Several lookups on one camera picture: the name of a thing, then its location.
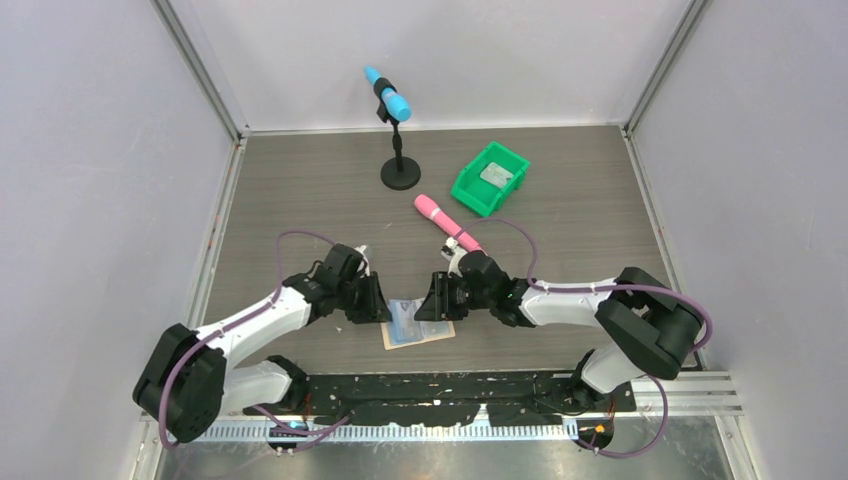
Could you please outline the beige card holder wallet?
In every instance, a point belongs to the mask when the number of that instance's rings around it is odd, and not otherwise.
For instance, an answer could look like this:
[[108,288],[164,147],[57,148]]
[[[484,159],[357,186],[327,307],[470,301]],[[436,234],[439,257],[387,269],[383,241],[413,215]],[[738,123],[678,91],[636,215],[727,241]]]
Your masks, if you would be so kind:
[[382,341],[383,341],[384,349],[385,350],[394,350],[394,349],[398,349],[398,348],[409,347],[409,346],[419,345],[419,344],[423,344],[423,343],[429,343],[429,342],[434,342],[434,341],[439,341],[439,340],[450,339],[450,338],[454,338],[455,335],[456,335],[455,327],[454,327],[453,323],[450,322],[450,321],[447,321],[447,322],[418,322],[418,323],[422,328],[422,332],[424,334],[424,339],[419,341],[419,342],[416,342],[416,343],[407,344],[407,345],[400,345],[400,346],[390,346],[389,345],[388,327],[391,325],[391,321],[383,323],[381,325],[381,331],[382,331]]

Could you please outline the blue credit card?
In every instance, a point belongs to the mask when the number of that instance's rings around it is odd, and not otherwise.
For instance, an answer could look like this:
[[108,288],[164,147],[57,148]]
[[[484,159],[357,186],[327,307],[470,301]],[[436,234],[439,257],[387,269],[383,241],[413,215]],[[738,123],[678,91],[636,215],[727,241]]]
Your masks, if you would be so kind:
[[388,327],[390,346],[412,344],[424,339],[422,328],[414,319],[422,303],[422,299],[393,299],[388,302],[391,314],[391,325]]

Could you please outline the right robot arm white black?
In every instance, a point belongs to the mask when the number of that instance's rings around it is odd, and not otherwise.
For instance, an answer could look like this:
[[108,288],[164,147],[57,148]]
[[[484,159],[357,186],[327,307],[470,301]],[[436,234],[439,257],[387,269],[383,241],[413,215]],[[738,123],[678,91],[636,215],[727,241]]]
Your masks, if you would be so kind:
[[511,277],[481,251],[434,273],[414,318],[458,321],[474,310],[486,310],[509,327],[563,324],[605,332],[609,344],[585,354],[564,388],[568,403],[589,411],[641,376],[675,379],[709,325],[692,301],[636,267],[595,283],[546,283]]

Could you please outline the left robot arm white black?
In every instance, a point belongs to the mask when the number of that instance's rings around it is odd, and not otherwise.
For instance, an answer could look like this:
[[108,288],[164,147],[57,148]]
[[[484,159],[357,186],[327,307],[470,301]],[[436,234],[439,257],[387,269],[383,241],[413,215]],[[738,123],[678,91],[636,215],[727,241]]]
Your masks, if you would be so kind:
[[335,244],[309,271],[284,279],[266,298],[221,321],[190,329],[174,324],[158,340],[133,389],[133,401],[176,443],[200,437],[222,413],[275,406],[284,414],[307,403],[308,376],[272,355],[242,363],[271,341],[340,311],[355,324],[390,319],[365,246]]

